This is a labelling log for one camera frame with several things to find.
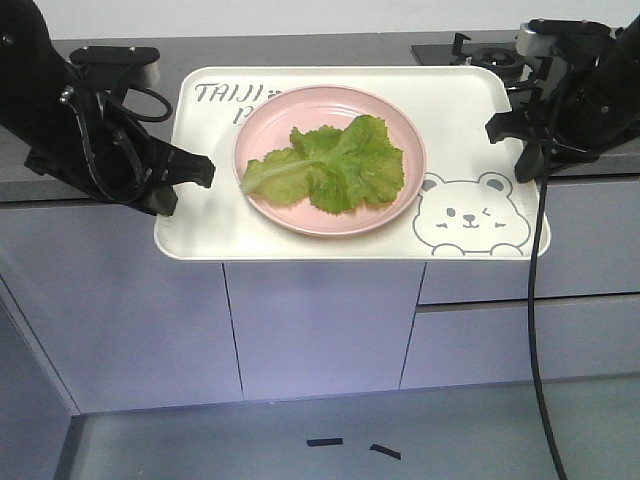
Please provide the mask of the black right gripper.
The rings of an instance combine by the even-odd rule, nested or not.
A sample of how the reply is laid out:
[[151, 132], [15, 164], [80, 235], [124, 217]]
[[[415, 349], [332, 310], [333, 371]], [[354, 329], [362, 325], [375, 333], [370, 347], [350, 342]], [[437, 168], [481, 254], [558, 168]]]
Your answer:
[[566, 72], [545, 100], [494, 114], [485, 125], [491, 144], [507, 138], [528, 143], [515, 165], [519, 183], [552, 174], [552, 165], [598, 159], [605, 151], [639, 136], [639, 36], [611, 34], [590, 62], [561, 56]]

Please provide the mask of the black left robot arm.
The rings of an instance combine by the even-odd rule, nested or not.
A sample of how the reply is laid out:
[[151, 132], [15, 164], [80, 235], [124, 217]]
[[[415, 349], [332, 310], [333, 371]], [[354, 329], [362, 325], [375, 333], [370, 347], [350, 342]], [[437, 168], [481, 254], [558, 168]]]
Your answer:
[[153, 47], [88, 46], [64, 59], [32, 1], [1, 4], [1, 125], [30, 146], [25, 165], [91, 198], [170, 216], [175, 186], [211, 186], [215, 166], [150, 135], [169, 101], [152, 88]]

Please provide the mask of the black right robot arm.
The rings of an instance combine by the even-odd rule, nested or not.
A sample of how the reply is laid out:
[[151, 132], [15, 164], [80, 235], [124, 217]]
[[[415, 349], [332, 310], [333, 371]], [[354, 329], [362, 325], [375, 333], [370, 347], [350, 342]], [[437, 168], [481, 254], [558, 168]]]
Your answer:
[[514, 174], [540, 180], [574, 165], [592, 163], [639, 136], [639, 22], [612, 29], [591, 21], [533, 19], [521, 25], [516, 51], [554, 60], [563, 76], [546, 98], [495, 114], [486, 124], [490, 142], [524, 141]]

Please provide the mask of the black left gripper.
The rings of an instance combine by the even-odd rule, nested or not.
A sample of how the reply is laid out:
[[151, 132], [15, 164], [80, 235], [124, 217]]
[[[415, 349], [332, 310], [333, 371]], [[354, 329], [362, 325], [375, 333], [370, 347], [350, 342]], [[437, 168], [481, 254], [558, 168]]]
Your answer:
[[26, 167], [88, 196], [111, 203], [144, 205], [149, 215], [172, 216], [178, 196], [172, 187], [194, 183], [210, 188], [215, 166], [151, 136], [150, 116], [124, 104], [135, 90], [168, 101], [151, 88], [124, 94], [95, 91], [78, 69], [37, 69], [23, 81], [23, 118], [30, 151]]

